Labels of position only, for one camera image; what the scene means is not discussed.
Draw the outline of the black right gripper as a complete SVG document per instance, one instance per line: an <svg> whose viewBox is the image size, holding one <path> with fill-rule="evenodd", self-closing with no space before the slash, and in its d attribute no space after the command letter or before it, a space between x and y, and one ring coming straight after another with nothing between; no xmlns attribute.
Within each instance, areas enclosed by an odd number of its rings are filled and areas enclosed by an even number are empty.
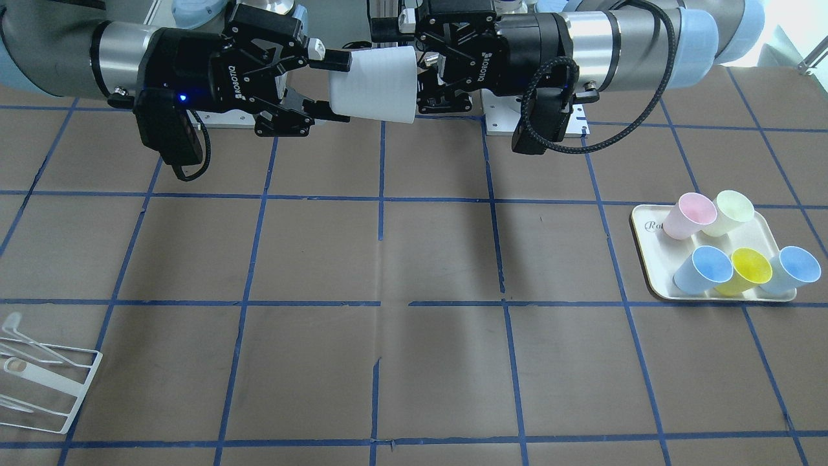
<svg viewBox="0 0 828 466"><path fill-rule="evenodd" d="M188 96L188 109L222 114L239 109L256 118L261 137L305 137L311 120L349 123L325 100L277 83L304 66L349 72L348 50L310 39L295 3L234 3L220 32L160 28L151 35L138 69L143 89L168 88Z"/></svg>

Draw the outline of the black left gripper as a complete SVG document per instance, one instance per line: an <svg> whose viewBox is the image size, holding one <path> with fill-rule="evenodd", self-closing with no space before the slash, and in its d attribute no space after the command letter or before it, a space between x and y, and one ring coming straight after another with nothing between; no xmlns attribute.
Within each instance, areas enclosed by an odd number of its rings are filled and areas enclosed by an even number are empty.
<svg viewBox="0 0 828 466"><path fill-rule="evenodd" d="M421 114L468 111L477 89L521 95L542 65L574 49L559 13L500 14L493 1L423 1L397 17L371 17L371 41L416 42L437 54L417 75Z"/></svg>

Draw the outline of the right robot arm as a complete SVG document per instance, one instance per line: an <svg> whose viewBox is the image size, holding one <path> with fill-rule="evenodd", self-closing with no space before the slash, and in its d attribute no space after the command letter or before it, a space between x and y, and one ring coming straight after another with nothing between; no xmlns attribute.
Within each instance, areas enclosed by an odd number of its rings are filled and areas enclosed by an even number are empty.
<svg viewBox="0 0 828 466"><path fill-rule="evenodd" d="M264 136L304 136L317 120L347 123L328 102L277 83L305 66L348 71L348 51L305 34L293 9L230 1L221 32L110 21L104 1L4 1L2 42L36 88L132 110L145 140L192 141L189 112L264 114Z"/></svg>

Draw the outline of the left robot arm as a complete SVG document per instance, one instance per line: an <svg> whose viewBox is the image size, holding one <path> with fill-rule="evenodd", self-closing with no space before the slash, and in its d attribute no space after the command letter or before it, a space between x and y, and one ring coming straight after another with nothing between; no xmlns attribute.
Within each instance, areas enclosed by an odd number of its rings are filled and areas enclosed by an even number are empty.
<svg viewBox="0 0 828 466"><path fill-rule="evenodd" d="M668 88L699 83L714 65L736 61L765 23L760 1L657 1L675 32ZM633 1L417 1L411 14L370 17L375 43L411 43L420 63L422 114L470 110L479 89L518 97L554 57L576 62L578 92L654 91L668 66L665 24Z"/></svg>

